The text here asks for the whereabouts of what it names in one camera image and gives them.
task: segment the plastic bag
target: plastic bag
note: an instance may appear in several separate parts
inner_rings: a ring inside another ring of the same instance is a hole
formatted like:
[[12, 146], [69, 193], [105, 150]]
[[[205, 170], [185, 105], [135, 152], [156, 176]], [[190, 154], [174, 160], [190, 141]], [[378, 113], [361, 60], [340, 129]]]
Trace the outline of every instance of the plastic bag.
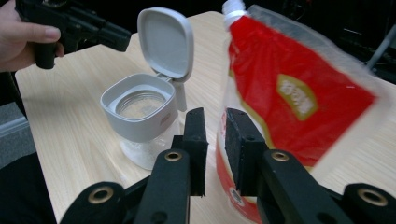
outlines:
[[[291, 152], [308, 170], [330, 171], [388, 111], [370, 71], [312, 29], [255, 5], [225, 20], [231, 40], [224, 112], [247, 112], [269, 148]], [[261, 223], [255, 199], [234, 189], [225, 119], [224, 113], [217, 139], [221, 184], [241, 213]]]

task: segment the wooden table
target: wooden table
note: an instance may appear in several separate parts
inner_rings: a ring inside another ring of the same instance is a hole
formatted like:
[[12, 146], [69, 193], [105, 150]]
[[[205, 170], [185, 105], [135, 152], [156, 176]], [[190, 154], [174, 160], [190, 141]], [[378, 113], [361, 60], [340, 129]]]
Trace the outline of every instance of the wooden table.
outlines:
[[[223, 17], [206, 12], [190, 17], [195, 52], [191, 78], [186, 82], [188, 110], [203, 107], [207, 140], [206, 197], [191, 199], [191, 223], [251, 223], [228, 202], [216, 173], [215, 143], [221, 105], [221, 79], [226, 76]], [[49, 196], [58, 221], [68, 206], [88, 186], [114, 181], [125, 188], [149, 175], [129, 161], [119, 137], [100, 106], [102, 93], [135, 73], [154, 74], [144, 60], [138, 35], [126, 52], [103, 46], [56, 59], [51, 70], [35, 65], [21, 70], [17, 80], [26, 108]], [[381, 81], [394, 103], [396, 87]], [[356, 153], [334, 170], [320, 176], [320, 183], [337, 192], [344, 185], [365, 182], [396, 196], [396, 109]], [[180, 113], [183, 124], [185, 114]]]

